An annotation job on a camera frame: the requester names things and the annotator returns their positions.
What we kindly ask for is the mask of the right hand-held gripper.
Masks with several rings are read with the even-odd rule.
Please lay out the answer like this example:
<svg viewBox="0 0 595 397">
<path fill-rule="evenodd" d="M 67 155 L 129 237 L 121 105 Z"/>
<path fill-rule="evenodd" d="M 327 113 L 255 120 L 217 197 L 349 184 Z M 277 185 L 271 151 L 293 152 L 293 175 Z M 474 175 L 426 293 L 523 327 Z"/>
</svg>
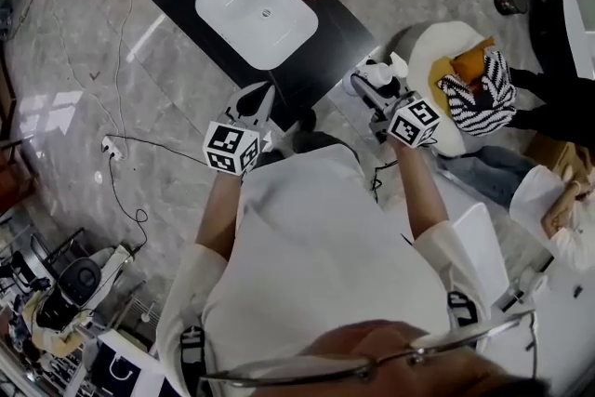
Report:
<svg viewBox="0 0 595 397">
<path fill-rule="evenodd" d="M 369 124 L 379 143 L 392 137 L 414 149 L 431 140 L 441 122 L 441 116 L 425 98 L 412 91 L 404 80 L 392 78 L 389 87 L 394 101 L 390 105 L 359 74 L 353 73 L 350 83 L 368 108 L 379 110 L 372 115 Z"/>
</svg>

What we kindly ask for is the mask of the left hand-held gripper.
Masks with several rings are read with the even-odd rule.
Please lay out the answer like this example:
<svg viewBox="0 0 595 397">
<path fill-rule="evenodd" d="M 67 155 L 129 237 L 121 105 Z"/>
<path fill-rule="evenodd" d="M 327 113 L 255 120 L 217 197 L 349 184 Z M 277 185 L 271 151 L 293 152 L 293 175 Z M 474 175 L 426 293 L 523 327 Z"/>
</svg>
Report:
<svg viewBox="0 0 595 397">
<path fill-rule="evenodd" d="M 256 164 L 272 145 L 268 121 L 275 96 L 275 85 L 258 82 L 230 97 L 226 112 L 210 122 L 205 134 L 203 153 L 211 169 L 242 176 Z"/>
</svg>

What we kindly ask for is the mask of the white spray bottle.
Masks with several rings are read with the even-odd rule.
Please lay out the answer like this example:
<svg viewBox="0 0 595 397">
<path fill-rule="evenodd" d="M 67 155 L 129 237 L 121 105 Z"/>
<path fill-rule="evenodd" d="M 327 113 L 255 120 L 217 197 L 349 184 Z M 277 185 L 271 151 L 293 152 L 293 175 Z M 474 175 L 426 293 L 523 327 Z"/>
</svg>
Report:
<svg viewBox="0 0 595 397">
<path fill-rule="evenodd" d="M 374 89 L 387 86 L 393 79 L 405 79 L 408 75 L 408 64 L 395 52 L 390 53 L 390 62 L 376 63 L 371 58 L 350 69 L 342 78 L 341 84 L 350 96 L 356 96 L 353 79 L 360 78 L 365 80 Z"/>
</svg>

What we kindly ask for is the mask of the person's left forearm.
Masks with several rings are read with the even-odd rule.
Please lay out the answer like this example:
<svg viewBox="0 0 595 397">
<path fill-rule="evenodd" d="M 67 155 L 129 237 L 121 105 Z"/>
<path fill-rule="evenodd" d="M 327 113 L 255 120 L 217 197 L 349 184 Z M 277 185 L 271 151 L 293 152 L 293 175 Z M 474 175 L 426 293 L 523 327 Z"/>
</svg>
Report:
<svg viewBox="0 0 595 397">
<path fill-rule="evenodd" d="M 195 243 L 225 260 L 230 259 L 235 242 L 241 187 L 240 177 L 217 173 L 196 236 Z"/>
</svg>

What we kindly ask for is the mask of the person's right forearm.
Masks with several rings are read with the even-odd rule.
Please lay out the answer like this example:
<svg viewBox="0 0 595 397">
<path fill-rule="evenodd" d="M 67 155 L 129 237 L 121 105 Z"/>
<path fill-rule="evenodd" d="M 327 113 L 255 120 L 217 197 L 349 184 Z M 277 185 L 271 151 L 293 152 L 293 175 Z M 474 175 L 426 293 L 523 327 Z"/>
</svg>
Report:
<svg viewBox="0 0 595 397">
<path fill-rule="evenodd" d="M 422 153 L 393 137 L 388 137 L 388 144 L 396 155 L 410 229 L 417 240 L 427 230 L 449 220 L 447 209 Z"/>
</svg>

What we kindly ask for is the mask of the yellow cloth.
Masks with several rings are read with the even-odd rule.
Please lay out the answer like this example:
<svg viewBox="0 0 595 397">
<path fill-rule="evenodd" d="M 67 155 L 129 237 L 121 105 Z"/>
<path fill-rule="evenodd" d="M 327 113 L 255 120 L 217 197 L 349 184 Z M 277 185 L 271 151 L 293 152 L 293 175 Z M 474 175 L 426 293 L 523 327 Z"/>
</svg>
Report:
<svg viewBox="0 0 595 397">
<path fill-rule="evenodd" d="M 448 103 L 448 98 L 445 93 L 438 87 L 438 83 L 442 80 L 446 75 L 454 75 L 455 70 L 451 65 L 451 59 L 449 57 L 441 57 L 436 59 L 430 68 L 429 76 L 428 76 L 428 85 L 430 88 L 430 93 L 433 98 L 433 101 L 438 105 L 438 107 L 443 111 L 443 113 L 451 118 L 452 114 L 450 112 L 450 106 Z"/>
</svg>

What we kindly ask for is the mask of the black vanity cabinet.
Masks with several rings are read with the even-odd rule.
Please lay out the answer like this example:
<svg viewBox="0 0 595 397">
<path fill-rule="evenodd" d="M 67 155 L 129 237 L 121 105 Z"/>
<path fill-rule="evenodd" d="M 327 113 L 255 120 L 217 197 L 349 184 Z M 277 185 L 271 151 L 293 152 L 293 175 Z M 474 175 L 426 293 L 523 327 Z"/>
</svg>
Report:
<svg viewBox="0 0 595 397">
<path fill-rule="evenodd" d="M 279 67 L 252 68 L 196 13 L 195 0 L 152 0 L 238 86 L 277 88 L 272 120 L 288 130 L 376 47 L 373 35 L 339 0 L 302 0 L 318 17 L 316 33 Z"/>
</svg>

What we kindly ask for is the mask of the white round lounge chair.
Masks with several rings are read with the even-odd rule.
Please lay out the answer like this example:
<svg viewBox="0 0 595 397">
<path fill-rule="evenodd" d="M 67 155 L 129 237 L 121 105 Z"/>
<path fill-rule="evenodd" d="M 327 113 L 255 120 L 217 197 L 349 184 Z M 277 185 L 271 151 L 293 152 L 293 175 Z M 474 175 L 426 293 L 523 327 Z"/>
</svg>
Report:
<svg viewBox="0 0 595 397">
<path fill-rule="evenodd" d="M 411 90 L 426 98 L 441 116 L 433 137 L 436 138 L 434 147 L 442 155 L 453 157 L 467 151 L 462 133 L 433 98 L 429 80 L 431 67 L 436 60 L 443 57 L 452 59 L 484 39 L 467 23 L 455 20 L 426 26 L 420 30 L 413 43 L 408 60 L 407 84 Z"/>
</svg>

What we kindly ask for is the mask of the person's right leg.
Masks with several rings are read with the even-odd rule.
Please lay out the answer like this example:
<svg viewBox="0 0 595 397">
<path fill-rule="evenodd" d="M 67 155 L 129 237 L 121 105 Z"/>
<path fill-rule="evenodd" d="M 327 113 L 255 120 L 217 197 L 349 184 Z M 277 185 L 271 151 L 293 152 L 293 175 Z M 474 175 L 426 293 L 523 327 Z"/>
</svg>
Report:
<svg viewBox="0 0 595 397">
<path fill-rule="evenodd" d="M 316 129 L 317 115 L 313 109 L 304 111 L 297 121 L 297 130 L 292 136 L 292 148 L 295 153 L 313 152 L 326 147 L 340 145 L 352 152 L 357 161 L 358 153 L 341 139 L 335 138 Z"/>
</svg>

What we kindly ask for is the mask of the white rectangular sink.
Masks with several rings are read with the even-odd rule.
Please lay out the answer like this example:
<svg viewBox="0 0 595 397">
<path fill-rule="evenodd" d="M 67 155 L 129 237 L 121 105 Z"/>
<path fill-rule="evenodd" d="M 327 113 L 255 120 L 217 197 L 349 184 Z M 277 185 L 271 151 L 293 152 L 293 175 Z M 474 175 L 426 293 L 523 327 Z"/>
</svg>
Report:
<svg viewBox="0 0 595 397">
<path fill-rule="evenodd" d="M 195 0 L 197 15 L 252 68 L 279 67 L 318 29 L 302 0 Z"/>
</svg>

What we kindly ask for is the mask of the orange cushion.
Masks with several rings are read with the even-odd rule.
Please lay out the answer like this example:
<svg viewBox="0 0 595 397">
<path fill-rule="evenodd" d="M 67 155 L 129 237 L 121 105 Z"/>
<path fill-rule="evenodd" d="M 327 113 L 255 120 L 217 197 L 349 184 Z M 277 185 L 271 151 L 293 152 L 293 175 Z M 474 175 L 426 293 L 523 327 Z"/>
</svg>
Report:
<svg viewBox="0 0 595 397">
<path fill-rule="evenodd" d="M 494 38 L 488 37 L 470 50 L 458 55 L 450 61 L 456 75 L 465 84 L 470 84 L 483 76 L 485 71 L 484 50 L 494 44 Z"/>
</svg>

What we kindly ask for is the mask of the black white striped bag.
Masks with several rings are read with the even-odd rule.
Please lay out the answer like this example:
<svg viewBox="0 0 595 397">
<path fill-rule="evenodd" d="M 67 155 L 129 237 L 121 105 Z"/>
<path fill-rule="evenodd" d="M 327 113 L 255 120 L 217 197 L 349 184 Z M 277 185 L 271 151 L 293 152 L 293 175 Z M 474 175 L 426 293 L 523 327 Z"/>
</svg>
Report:
<svg viewBox="0 0 595 397">
<path fill-rule="evenodd" d="M 457 128 L 474 137 L 483 137 L 507 126 L 516 114 L 516 88 L 510 81 L 508 63 L 494 49 L 488 50 L 483 59 L 484 73 L 476 92 L 456 74 L 447 74 L 437 82 L 447 98 Z"/>
</svg>

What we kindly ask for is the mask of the white power strip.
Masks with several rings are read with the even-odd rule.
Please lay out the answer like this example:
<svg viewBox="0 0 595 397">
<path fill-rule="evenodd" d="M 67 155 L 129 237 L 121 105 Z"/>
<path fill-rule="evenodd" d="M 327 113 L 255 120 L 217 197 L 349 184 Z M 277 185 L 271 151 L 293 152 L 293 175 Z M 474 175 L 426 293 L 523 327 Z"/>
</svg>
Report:
<svg viewBox="0 0 595 397">
<path fill-rule="evenodd" d="M 124 159 L 123 154 L 116 147 L 115 143 L 108 136 L 105 136 L 101 141 L 101 152 L 108 155 L 110 159 L 119 162 Z"/>
</svg>

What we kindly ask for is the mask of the black mesh waste basket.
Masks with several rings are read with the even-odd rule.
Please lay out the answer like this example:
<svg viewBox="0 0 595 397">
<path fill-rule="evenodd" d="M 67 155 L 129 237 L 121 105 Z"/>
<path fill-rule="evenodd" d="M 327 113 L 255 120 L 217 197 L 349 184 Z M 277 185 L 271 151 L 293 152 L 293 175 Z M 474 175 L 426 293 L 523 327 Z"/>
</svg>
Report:
<svg viewBox="0 0 595 397">
<path fill-rule="evenodd" d="M 502 16 L 525 14 L 528 11 L 527 0 L 494 0 L 494 6 Z"/>
</svg>

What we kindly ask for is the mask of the person's white shirt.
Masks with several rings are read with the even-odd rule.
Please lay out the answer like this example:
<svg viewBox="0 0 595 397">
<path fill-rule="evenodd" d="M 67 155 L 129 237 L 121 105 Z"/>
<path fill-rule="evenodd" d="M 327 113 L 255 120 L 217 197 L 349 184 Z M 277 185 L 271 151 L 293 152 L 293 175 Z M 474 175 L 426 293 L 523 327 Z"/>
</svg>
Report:
<svg viewBox="0 0 595 397">
<path fill-rule="evenodd" d="M 205 331 L 207 368 L 227 370 L 291 355 L 345 324 L 452 330 L 451 291 L 473 300 L 480 321 L 489 318 L 450 222 L 408 244 L 351 151 L 299 153 L 246 176 L 229 260 L 198 244 L 183 253 L 157 327 L 159 360 L 173 389 L 191 397 L 179 342 L 191 324 Z"/>
</svg>

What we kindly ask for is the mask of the cardboard box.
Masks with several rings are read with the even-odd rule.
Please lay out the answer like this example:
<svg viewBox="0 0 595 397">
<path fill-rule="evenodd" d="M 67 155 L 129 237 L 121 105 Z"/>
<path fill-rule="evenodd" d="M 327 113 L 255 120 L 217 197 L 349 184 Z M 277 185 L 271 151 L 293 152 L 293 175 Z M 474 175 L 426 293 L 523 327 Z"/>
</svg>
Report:
<svg viewBox="0 0 595 397">
<path fill-rule="evenodd" d="M 592 171 L 588 149 L 577 146 L 573 142 L 558 141 L 539 133 L 534 135 L 524 154 L 548 168 L 564 182 L 568 182 L 575 175 L 588 178 Z"/>
</svg>

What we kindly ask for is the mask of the white ceramic basin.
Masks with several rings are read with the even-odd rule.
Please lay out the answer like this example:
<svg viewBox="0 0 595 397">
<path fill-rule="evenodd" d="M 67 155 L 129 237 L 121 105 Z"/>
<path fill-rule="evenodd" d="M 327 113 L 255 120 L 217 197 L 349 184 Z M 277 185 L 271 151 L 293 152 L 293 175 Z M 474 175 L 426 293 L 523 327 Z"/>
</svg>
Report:
<svg viewBox="0 0 595 397">
<path fill-rule="evenodd" d="M 478 275 L 486 303 L 492 308 L 509 289 L 509 277 L 490 214 L 476 203 L 454 222 L 459 240 Z"/>
</svg>

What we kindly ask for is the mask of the black cabinet white top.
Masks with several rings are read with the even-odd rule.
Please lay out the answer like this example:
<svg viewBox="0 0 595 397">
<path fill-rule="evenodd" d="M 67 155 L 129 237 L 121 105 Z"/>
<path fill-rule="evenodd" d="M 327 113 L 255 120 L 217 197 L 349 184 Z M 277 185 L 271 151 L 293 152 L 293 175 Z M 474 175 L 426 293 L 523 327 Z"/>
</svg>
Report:
<svg viewBox="0 0 595 397">
<path fill-rule="evenodd" d="M 595 65 L 577 0 L 546 0 L 536 5 L 529 30 L 544 73 L 568 73 L 595 80 Z"/>
</svg>

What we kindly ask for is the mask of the person's metal eyeglasses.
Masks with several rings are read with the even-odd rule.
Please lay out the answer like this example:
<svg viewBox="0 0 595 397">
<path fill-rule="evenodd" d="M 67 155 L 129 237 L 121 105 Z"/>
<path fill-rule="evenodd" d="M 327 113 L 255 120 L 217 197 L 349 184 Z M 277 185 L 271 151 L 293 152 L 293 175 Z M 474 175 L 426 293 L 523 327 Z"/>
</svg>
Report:
<svg viewBox="0 0 595 397">
<path fill-rule="evenodd" d="M 537 317 L 536 310 L 527 308 L 520 312 L 496 317 L 490 321 L 459 327 L 441 334 L 419 337 L 409 343 L 404 350 L 385 357 L 306 354 L 242 364 L 231 370 L 206 374 L 200 380 L 238 389 L 317 384 L 351 377 L 367 380 L 380 366 L 391 361 L 405 359 L 418 364 L 429 357 L 490 340 L 519 326 L 526 318 L 530 320 L 529 330 L 535 343 L 532 369 L 532 376 L 535 377 L 538 362 Z"/>
</svg>

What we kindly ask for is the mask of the white bathroom fixture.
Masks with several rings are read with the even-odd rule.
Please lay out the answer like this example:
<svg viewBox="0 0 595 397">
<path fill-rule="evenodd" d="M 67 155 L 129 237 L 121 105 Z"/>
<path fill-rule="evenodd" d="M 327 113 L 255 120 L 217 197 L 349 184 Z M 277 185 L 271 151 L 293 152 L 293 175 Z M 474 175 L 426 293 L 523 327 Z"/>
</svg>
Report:
<svg viewBox="0 0 595 397">
<path fill-rule="evenodd" d="M 534 294 L 537 376 L 555 397 L 595 396 L 595 269 L 571 271 L 558 260 L 545 269 L 547 282 Z"/>
</svg>

